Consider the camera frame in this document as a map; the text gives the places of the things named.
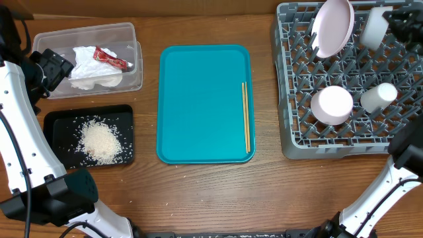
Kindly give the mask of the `grey small bowl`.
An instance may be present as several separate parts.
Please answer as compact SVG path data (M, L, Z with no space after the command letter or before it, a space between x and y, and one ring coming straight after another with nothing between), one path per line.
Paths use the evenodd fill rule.
M389 26L383 14L392 10L392 6L374 7L370 10L364 24L364 29L360 34L360 44L373 51L379 48Z

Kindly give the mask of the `white napkin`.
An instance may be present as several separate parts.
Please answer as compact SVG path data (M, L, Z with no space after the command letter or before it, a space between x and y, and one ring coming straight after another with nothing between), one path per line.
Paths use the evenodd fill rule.
M73 88L91 90L95 85L115 87L122 81L122 69L94 58L95 46L79 46L73 51L76 66L69 78Z

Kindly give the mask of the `red snack wrapper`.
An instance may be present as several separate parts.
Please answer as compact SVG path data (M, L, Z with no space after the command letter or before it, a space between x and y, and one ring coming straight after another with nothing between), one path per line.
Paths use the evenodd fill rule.
M131 67L131 65L127 61L125 61L123 59L115 58L115 57L107 54L99 46L95 47L93 59L97 60L99 62L102 62L102 63L107 63L107 64L109 64L113 67L116 67L118 69L122 69L124 71Z

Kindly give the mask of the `white round plate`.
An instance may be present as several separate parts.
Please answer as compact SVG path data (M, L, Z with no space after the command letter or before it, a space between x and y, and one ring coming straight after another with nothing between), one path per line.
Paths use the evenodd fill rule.
M327 0L323 3L311 31L316 34L312 49L318 48L318 58L334 56L345 47L352 33L354 18L349 0Z

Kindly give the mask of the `white paper cup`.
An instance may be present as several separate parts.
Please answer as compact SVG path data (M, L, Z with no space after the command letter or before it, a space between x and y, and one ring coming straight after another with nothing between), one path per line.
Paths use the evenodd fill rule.
M387 108L397 98L397 88L390 83L382 83L368 91L360 98L361 106L367 112Z

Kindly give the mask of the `pile of rice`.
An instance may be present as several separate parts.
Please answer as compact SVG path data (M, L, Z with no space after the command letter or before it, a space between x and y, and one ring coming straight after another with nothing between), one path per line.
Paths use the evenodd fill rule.
M98 115L88 117L77 127L76 153L82 153L95 165L111 165L119 162L124 147L118 139L120 131L109 119Z

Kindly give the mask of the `pink bowl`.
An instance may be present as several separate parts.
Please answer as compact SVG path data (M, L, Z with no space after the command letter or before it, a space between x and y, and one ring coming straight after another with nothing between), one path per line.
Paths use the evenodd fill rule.
M323 124L335 126L347 121L353 104L353 98L346 89L329 86L312 96L311 112Z

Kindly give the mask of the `wooden chopstick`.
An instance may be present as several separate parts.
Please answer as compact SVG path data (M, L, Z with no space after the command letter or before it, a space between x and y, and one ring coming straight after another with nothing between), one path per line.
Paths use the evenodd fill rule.
M247 82L245 82L244 84L244 90L245 90L245 109L246 109L246 120L247 120L247 147L248 147L248 153L249 153L251 149L250 149L249 97L248 97Z
M244 118L244 128L245 128L245 149L246 153L249 153L249 140L248 140L248 122L247 122L247 111L246 111L246 103L245 103L245 83L241 83L241 90L242 90L242 100L243 100L243 118Z

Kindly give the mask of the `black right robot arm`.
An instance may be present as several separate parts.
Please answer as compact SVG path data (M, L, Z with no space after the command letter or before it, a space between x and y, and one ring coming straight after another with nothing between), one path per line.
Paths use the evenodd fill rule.
M422 54L422 4L394 10L370 11L360 44L377 50L387 31L404 43L408 52ZM422 184L422 117L403 127L388 146L384 169L350 206L331 220L311 229L306 237L374 237L374 225L407 192Z

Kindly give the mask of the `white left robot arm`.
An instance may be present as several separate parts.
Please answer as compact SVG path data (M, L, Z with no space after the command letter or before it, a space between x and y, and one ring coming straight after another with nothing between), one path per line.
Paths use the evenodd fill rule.
M119 216L98 197L86 169L67 173L48 144L36 118L36 103L49 97L73 69L50 49L42 53L21 39L13 15L1 6L1 157L12 198L1 202L9 219L31 224L66 226L89 237L142 237L128 218Z

